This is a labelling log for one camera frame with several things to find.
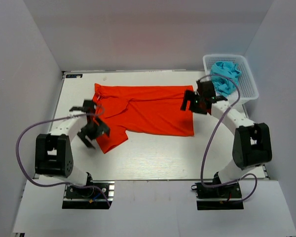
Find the orange t-shirt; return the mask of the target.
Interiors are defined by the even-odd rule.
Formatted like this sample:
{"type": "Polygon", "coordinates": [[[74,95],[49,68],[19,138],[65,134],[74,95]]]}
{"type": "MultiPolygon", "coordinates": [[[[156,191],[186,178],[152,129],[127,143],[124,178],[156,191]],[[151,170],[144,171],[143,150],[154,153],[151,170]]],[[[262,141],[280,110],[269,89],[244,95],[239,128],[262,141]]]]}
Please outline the orange t-shirt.
{"type": "Polygon", "coordinates": [[[110,128],[110,135],[96,139],[104,154],[128,140],[127,131],[152,135],[194,135],[193,114],[182,111],[186,90],[180,86],[94,85],[93,101],[100,105],[99,118],[110,128]]]}

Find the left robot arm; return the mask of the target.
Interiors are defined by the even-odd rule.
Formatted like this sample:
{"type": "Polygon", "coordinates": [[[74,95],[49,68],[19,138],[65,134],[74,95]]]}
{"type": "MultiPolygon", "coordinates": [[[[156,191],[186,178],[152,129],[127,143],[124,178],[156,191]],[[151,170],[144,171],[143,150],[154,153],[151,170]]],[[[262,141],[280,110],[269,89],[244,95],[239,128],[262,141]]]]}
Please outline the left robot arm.
{"type": "Polygon", "coordinates": [[[82,106],[73,106],[69,117],[47,134],[36,138],[35,172],[39,175],[56,177],[77,186],[83,197],[94,193],[90,174],[74,165],[71,142],[78,137],[89,149],[95,149],[93,141],[110,136],[111,129],[96,114],[97,105],[84,100],[82,106]]]}

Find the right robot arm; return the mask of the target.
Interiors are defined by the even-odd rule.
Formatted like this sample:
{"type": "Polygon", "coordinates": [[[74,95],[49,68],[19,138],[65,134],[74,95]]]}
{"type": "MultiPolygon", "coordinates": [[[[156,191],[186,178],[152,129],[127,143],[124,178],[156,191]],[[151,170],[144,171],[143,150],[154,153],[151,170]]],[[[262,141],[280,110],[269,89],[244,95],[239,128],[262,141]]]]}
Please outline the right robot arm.
{"type": "Polygon", "coordinates": [[[220,124],[233,134],[232,160],[213,179],[213,192],[226,196],[231,184],[249,176],[250,171],[272,160],[270,130],[266,123],[255,123],[234,109],[234,103],[215,93],[211,81],[197,81],[197,90],[186,90],[181,110],[190,110],[196,114],[211,115],[219,121],[206,145],[203,155],[200,180],[204,180],[204,168],[207,153],[220,124]]]}

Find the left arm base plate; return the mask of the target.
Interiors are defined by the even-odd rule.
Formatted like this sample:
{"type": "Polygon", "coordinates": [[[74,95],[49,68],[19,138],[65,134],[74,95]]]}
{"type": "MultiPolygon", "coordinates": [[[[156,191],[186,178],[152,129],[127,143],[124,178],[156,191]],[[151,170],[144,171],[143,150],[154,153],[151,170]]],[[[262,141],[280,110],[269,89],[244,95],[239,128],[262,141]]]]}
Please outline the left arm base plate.
{"type": "MultiPolygon", "coordinates": [[[[115,181],[93,181],[93,185],[101,189],[111,205],[114,197],[115,181]]],[[[62,202],[63,209],[80,210],[108,210],[108,205],[103,194],[96,188],[78,189],[66,186],[62,202]]]]}

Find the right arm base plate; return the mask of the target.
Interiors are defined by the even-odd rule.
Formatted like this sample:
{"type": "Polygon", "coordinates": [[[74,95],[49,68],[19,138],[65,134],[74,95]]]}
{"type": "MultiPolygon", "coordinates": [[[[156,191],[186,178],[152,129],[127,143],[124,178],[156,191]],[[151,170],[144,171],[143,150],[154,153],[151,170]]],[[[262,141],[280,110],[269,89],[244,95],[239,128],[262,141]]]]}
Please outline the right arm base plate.
{"type": "Polygon", "coordinates": [[[206,188],[195,183],[197,210],[243,210],[242,193],[238,183],[219,188],[206,188]]]}

